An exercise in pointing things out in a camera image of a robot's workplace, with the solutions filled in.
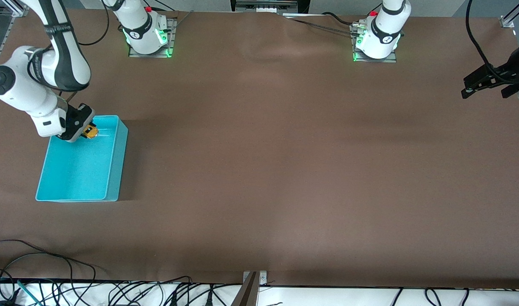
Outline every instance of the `yellow object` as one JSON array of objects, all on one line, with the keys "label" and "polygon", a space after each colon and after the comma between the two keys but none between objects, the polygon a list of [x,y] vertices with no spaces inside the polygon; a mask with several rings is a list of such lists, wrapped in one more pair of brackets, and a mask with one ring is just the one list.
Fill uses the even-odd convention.
[{"label": "yellow object", "polygon": [[88,124],[82,134],[84,134],[84,136],[88,139],[95,138],[99,134],[99,129],[92,126],[91,124]]}]

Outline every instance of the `plastic bin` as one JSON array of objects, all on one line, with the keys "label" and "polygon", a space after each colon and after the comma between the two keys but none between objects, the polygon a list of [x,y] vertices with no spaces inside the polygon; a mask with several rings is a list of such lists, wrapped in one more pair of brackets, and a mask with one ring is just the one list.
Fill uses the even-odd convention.
[{"label": "plastic bin", "polygon": [[99,134],[74,143],[52,136],[36,190],[36,201],[117,201],[127,126],[116,115],[95,116]]}]

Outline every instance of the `brown table surface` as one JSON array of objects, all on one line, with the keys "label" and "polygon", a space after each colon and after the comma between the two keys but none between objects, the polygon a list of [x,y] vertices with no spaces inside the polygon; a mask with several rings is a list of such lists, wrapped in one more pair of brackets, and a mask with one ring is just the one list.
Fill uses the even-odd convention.
[{"label": "brown table surface", "polygon": [[[82,42],[104,29],[103,11],[69,15]],[[129,128],[120,201],[36,202],[48,140],[0,101],[0,239],[103,279],[519,287],[519,101],[461,99],[481,65],[463,19],[409,19],[397,64],[353,62],[348,37],[267,13],[193,12],[173,58],[127,58],[110,19],[72,102]],[[516,48],[496,19],[472,26],[492,63]],[[30,12],[0,63],[47,43]],[[26,251],[0,245],[0,265]],[[10,271],[69,277],[44,257]]]}]

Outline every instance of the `robotic arm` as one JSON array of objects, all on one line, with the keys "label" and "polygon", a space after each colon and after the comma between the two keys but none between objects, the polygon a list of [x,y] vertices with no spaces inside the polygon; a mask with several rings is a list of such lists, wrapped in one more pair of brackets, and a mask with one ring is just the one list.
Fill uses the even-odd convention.
[{"label": "robotic arm", "polygon": [[61,0],[23,0],[44,24],[51,49],[18,47],[0,65],[0,99],[25,111],[38,134],[74,142],[83,135],[94,137],[95,115],[87,105],[78,109],[60,99],[51,89],[81,91],[89,85],[91,71],[78,46],[73,27]]},{"label": "robotic arm", "polygon": [[123,26],[127,43],[139,54],[152,54],[166,45],[167,18],[140,0],[101,0],[112,10]]},{"label": "robotic arm", "polygon": [[356,48],[370,58],[386,58],[397,48],[401,29],[410,15],[411,4],[407,0],[383,0],[378,15],[360,20],[364,31]]}]

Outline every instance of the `green led light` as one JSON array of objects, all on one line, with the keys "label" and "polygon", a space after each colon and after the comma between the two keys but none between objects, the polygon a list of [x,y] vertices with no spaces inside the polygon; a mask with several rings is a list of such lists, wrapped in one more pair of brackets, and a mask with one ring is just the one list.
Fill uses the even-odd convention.
[{"label": "green led light", "polygon": [[162,33],[163,31],[159,31],[158,29],[156,29],[156,35],[158,35],[159,43],[165,43],[166,41],[166,38],[161,36]]},{"label": "green led light", "polygon": [[125,35],[125,41],[127,41],[127,44],[130,45],[131,42],[129,42],[129,36],[127,36],[127,33],[125,33],[125,31],[123,32],[123,34]]}]

